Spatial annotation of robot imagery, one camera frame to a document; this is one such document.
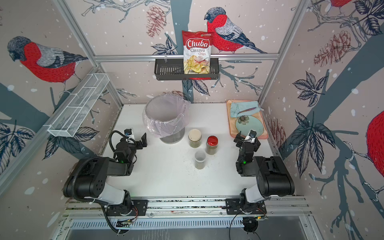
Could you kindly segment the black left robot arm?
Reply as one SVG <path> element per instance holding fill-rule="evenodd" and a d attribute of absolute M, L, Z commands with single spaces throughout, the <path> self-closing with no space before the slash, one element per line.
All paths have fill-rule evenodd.
<path fill-rule="evenodd" d="M 133 130 L 112 131 L 109 146 L 113 157 L 92 157 L 79 160 L 64 184 L 66 198 L 83 203 L 97 203 L 109 216 L 144 216 L 147 200 L 133 200 L 129 191 L 107 183 L 108 177 L 127 177 L 133 172 L 137 151 L 148 146 L 147 134 L 140 140 L 134 138 Z"/>

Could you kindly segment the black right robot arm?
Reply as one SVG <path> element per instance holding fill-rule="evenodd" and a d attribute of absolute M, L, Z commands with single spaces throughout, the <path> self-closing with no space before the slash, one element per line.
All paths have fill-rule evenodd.
<path fill-rule="evenodd" d="M 255 156 L 261 143 L 257 132 L 251 130 L 245 137 L 239 132 L 234 142 L 239 148 L 236 170 L 241 177 L 255 177 L 256 183 L 240 193 L 240 209 L 250 213 L 257 205 L 271 196 L 292 196 L 295 193 L 294 181 L 283 160 L 279 156 L 269 158 Z"/>

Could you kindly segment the clear plastic mung bean jar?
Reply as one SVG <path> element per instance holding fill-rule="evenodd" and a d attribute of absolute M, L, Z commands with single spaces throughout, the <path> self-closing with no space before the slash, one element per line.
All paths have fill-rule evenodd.
<path fill-rule="evenodd" d="M 195 168 L 202 170 L 206 166 L 206 153 L 204 151 L 197 151 L 194 155 Z"/>

